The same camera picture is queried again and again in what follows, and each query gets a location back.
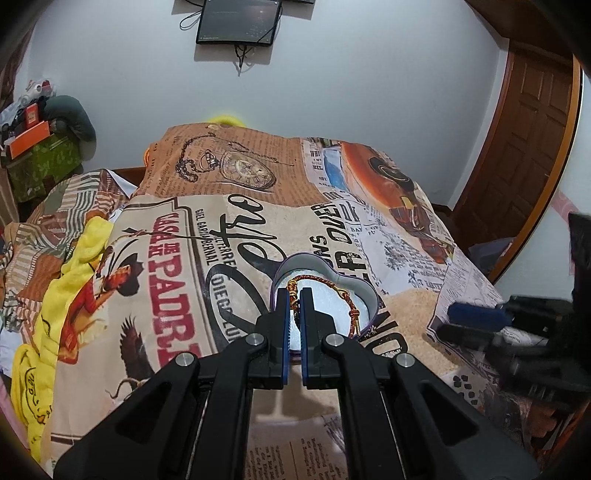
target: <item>dark cloth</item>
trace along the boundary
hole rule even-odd
[[[83,142],[96,140],[95,128],[80,102],[68,95],[58,95],[48,98],[43,108],[43,119],[55,124],[58,130],[63,128],[63,123],[74,132]]]

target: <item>braided bracelet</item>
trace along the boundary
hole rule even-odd
[[[299,327],[299,317],[300,317],[300,307],[299,301],[297,298],[297,283],[300,280],[314,280],[328,287],[332,288],[335,292],[339,294],[339,297],[342,298],[347,305],[349,305],[350,311],[349,316],[351,317],[351,328],[349,330],[349,337],[353,337],[358,335],[360,332],[359,328],[359,310],[355,307],[355,303],[351,300],[351,296],[347,290],[337,287],[334,283],[325,278],[315,277],[314,275],[298,275],[292,278],[289,282],[287,282],[287,291],[290,294],[290,309],[294,312],[294,319],[296,320],[295,323]]]

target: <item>wooden door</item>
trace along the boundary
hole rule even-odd
[[[510,59],[505,103],[492,141],[452,216],[463,250],[517,236],[550,176],[567,124],[572,66],[526,50],[515,51]]]

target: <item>metal screw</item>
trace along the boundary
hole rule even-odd
[[[345,339],[338,333],[331,333],[330,335],[326,336],[326,343],[328,343],[330,346],[341,346],[344,342]]]
[[[246,336],[246,342],[252,346],[260,345],[264,341],[265,337],[263,337],[260,333],[251,333],[250,335]]]
[[[183,352],[178,354],[174,361],[180,367],[188,367],[195,361],[195,357],[189,352]]]
[[[414,365],[414,357],[410,353],[400,353],[396,357],[396,363],[401,367],[408,368]]]

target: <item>bedspread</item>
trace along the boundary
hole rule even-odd
[[[366,348],[412,353],[527,447],[531,403],[500,393],[482,359],[427,336],[459,271],[459,299],[500,297],[385,153],[218,124],[173,127],[147,153],[145,179],[66,318],[41,447],[48,472],[178,352],[209,355],[250,332],[281,261],[302,251],[376,288]],[[336,393],[305,390],[293,365],[285,390],[255,391],[251,422],[336,412]]]

